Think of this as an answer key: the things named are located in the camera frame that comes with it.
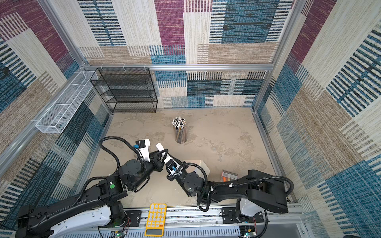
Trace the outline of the white glue stick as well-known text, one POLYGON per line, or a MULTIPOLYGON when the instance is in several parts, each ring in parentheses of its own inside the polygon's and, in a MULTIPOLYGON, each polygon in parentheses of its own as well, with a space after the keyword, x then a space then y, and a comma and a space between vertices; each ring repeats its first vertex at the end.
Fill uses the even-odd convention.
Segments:
POLYGON ((161 143, 157 143, 156 144, 156 148, 157 148, 157 150, 159 151, 159 152, 163 152, 165 149, 164 149, 164 147, 163 147, 163 145, 161 144, 161 143))

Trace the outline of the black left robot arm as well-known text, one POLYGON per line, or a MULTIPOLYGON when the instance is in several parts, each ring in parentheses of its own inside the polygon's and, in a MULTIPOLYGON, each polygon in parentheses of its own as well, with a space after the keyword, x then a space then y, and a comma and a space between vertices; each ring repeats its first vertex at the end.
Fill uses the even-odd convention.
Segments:
POLYGON ((145 159, 140 142, 131 145, 117 136, 100 139, 99 147, 116 160, 116 170, 109 176, 88 179, 79 194, 65 200, 42 207, 27 205, 20 208, 15 237, 60 238, 91 227, 122 225, 126 214, 120 199, 129 191, 140 191, 153 172, 163 170, 168 150, 159 148, 145 159), (137 155, 137 159, 121 165, 116 154, 103 145, 106 140, 123 142, 137 155))

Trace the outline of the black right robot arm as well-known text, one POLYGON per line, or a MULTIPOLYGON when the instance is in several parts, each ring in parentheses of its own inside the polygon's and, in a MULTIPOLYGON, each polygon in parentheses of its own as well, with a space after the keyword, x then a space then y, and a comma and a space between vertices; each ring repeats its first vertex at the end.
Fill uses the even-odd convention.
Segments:
POLYGON ((212 203, 237 199, 240 209, 237 216, 252 217, 260 211, 288 213, 287 196, 294 190, 294 183, 287 177, 249 170, 240 179, 214 182, 209 181, 206 171, 195 163, 168 156, 162 164, 168 172, 167 179, 176 180, 187 196, 195 196, 203 212, 207 212, 212 203))

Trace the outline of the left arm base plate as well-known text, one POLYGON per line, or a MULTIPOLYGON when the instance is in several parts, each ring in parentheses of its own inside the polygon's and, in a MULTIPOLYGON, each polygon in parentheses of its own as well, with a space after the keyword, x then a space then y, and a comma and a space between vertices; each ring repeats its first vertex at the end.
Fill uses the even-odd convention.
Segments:
POLYGON ((140 225, 141 210, 125 210, 122 218, 112 219, 108 224, 100 228, 127 228, 140 225))

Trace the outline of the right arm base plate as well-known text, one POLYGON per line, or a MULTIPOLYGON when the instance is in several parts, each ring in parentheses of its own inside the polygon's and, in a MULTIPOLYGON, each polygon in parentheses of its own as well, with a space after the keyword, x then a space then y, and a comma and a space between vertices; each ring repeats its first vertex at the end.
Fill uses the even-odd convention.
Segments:
POLYGON ((258 212, 254 216, 247 216, 243 215, 240 209, 236 207, 222 207, 219 215, 222 217, 224 224, 254 222, 263 223, 265 221, 262 212, 258 212))

